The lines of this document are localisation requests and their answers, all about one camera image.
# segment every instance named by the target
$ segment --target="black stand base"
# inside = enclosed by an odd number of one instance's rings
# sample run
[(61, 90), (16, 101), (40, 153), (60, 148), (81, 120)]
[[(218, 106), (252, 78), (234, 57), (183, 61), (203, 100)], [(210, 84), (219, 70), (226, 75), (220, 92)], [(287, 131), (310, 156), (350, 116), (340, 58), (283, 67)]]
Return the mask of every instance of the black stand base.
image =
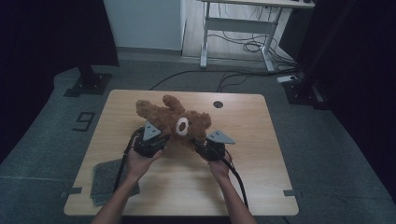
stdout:
[(94, 83), (87, 85), (83, 84), (82, 78), (80, 77), (75, 86), (72, 89), (68, 89), (65, 93), (65, 97), (79, 97), (81, 94), (94, 94), (102, 95), (107, 87), (108, 82), (111, 79), (111, 74), (96, 74), (97, 79)]
[(312, 105), (315, 109), (328, 110), (329, 107), (321, 99), (319, 93), (310, 90), (307, 94), (300, 94), (300, 83), (297, 82), (284, 82), (282, 83), (285, 89), (286, 96), (288, 97), (289, 104), (291, 105)]

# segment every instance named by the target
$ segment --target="desk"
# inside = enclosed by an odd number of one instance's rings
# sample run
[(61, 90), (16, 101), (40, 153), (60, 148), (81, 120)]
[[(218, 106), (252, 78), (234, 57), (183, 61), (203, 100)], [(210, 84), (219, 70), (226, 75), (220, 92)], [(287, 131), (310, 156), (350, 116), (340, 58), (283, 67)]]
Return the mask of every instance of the desk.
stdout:
[[(200, 0), (207, 2), (205, 12), (205, 26), (204, 26), (204, 42), (201, 49), (201, 62), (200, 66), (206, 68), (207, 64), (207, 33), (209, 30), (213, 31), (229, 31), (239, 33), (252, 33), (268, 35), (265, 41), (264, 48), (262, 48), (262, 57), (264, 58), (265, 65), (269, 72), (275, 72), (273, 64), (271, 62), (271, 56), (269, 54), (269, 48), (274, 38), (277, 24), (279, 22), (282, 8), (313, 8), (315, 4), (311, 1), (305, 3), (303, 0), (299, 2), (291, 0)], [(235, 19), (224, 19), (224, 18), (211, 18), (209, 17), (210, 3), (225, 3), (225, 4), (239, 4), (239, 5), (255, 5), (255, 6), (267, 6), (267, 7), (278, 7), (276, 18), (273, 21), (247, 21), (247, 20), (235, 20)]]
[[(245, 185), (249, 208), (254, 216), (294, 216), (298, 206), (276, 139), (264, 98), (257, 94), (175, 91), (120, 91), (108, 96), (90, 146), (81, 164), (64, 212), (69, 216), (94, 216), (90, 198), (94, 165), (120, 159), (131, 133), (146, 121), (135, 113), (135, 102), (150, 100), (163, 105), (165, 94), (175, 95), (188, 110), (206, 112), (212, 118), (212, 133), (222, 130), (235, 140), (226, 147)], [(213, 103), (221, 101), (223, 108)], [(233, 185), (242, 196), (238, 182)], [(125, 216), (228, 216), (219, 185), (206, 162), (195, 152), (170, 145), (139, 181), (141, 192), (129, 199)]]

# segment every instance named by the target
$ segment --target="brown teddy bear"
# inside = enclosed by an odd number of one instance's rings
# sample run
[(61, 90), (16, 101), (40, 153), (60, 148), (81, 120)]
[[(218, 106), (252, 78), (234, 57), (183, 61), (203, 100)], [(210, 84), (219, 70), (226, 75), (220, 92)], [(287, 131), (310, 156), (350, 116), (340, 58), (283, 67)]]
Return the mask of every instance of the brown teddy bear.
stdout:
[(159, 129), (162, 136), (170, 134), (171, 140), (178, 141), (191, 150), (194, 150), (192, 139), (205, 141), (206, 129), (212, 124), (208, 114), (186, 111), (181, 102), (171, 95), (165, 95), (163, 103), (167, 107), (153, 105), (147, 100), (138, 100), (136, 113)]

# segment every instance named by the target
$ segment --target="person's left hand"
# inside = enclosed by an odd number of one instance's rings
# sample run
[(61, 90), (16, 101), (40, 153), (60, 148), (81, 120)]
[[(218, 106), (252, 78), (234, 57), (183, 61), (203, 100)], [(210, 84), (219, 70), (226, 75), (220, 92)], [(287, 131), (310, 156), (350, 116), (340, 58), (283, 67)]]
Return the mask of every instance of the person's left hand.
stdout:
[[(137, 137), (134, 138), (132, 142), (132, 146), (134, 146), (134, 142)], [(141, 156), (139, 153), (135, 152), (132, 148), (128, 153), (128, 161), (126, 163), (126, 167), (128, 170), (128, 176), (135, 177), (140, 179), (148, 170), (150, 165), (158, 160), (163, 154), (162, 150), (159, 150), (152, 158), (147, 158)]]

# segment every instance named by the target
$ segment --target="gray carpet floor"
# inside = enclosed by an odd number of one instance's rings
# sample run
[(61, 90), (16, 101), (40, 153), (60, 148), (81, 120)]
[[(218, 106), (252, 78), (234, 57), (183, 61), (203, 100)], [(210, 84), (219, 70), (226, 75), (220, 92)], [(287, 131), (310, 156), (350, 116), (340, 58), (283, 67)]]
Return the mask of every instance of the gray carpet floor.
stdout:
[[(208, 70), (236, 67), (210, 65)], [(64, 97), (78, 70), (58, 75), (55, 90), (26, 135), (0, 166), (0, 223), (89, 223), (91, 217), (64, 214), (67, 194), (91, 141), (111, 90), (148, 90), (170, 75), (199, 70), (196, 63), (120, 61), (120, 68), (97, 66), (113, 75), (103, 95)], [(173, 77), (158, 91), (216, 91), (222, 73), (188, 73)], [(300, 213), (294, 223), (396, 223), (396, 205), (359, 148), (331, 111), (290, 105), (276, 78), (250, 77), (225, 92), (262, 94), (297, 192)], [(241, 81), (242, 77), (229, 80)], [(87, 132), (76, 122), (93, 112)], [(282, 217), (257, 217), (260, 223), (286, 223)]]

